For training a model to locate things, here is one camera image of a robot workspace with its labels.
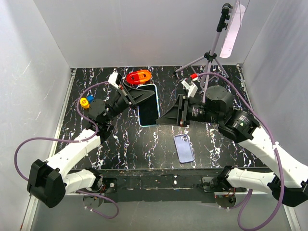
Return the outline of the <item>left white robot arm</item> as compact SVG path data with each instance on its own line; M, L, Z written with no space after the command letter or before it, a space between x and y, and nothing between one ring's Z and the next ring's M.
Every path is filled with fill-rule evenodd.
M98 192L102 176L91 168L70 173L70 170L90 151L100 146L112 133L111 121L130 106L138 107L155 95L152 90L132 88L126 83L117 87L113 100L91 98L86 114L90 121L80 135L60 152L45 161L36 160L29 173L27 191L47 207L57 206L64 196L79 189Z

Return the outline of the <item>lilac phone case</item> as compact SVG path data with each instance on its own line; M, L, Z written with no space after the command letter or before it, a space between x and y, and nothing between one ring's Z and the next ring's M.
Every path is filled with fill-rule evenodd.
M179 162L186 164L194 161L193 150L190 145L189 137L186 134L176 135L174 144L178 155Z

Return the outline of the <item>phone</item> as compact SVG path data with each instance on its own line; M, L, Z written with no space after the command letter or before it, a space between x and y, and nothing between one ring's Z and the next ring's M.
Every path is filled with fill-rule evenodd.
M155 84L140 85L140 90L150 90L154 95L138 106L139 125L149 127L156 125L156 120L160 117L158 93Z
M187 95L186 89L175 89L175 97L177 98L179 95Z

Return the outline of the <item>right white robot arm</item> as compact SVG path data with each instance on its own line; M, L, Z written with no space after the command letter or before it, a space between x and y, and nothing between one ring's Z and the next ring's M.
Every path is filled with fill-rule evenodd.
M260 123L246 111L233 107L233 95L222 86L209 87L206 102L178 95L175 104L157 124L186 127L191 121L218 125L224 137L234 141L260 159L269 173L241 170L226 166L222 172L202 185L211 191L229 191L247 188L271 194L276 200L284 189L282 204L296 207L308 199L308 167L280 145L272 144L272 138Z

